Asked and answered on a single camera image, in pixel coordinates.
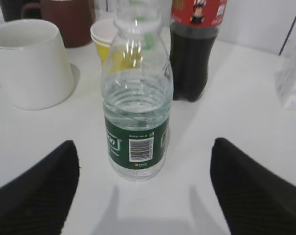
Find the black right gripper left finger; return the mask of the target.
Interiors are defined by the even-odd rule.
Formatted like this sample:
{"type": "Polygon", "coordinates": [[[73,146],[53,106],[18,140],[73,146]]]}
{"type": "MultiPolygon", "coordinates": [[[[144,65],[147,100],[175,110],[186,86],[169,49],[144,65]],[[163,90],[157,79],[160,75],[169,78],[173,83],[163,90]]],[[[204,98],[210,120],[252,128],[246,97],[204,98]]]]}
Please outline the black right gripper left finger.
{"type": "Polygon", "coordinates": [[[0,187],[0,235],[59,235],[79,181],[79,159],[67,140],[0,187]]]}

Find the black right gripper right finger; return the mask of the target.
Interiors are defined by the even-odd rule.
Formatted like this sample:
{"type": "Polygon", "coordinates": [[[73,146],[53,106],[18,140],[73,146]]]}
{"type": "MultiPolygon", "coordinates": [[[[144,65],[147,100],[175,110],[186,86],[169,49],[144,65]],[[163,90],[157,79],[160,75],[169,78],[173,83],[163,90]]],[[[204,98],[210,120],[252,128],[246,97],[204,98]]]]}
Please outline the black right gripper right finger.
{"type": "Polygon", "coordinates": [[[296,186],[217,138],[210,178],[232,235],[296,235],[296,186]]]}

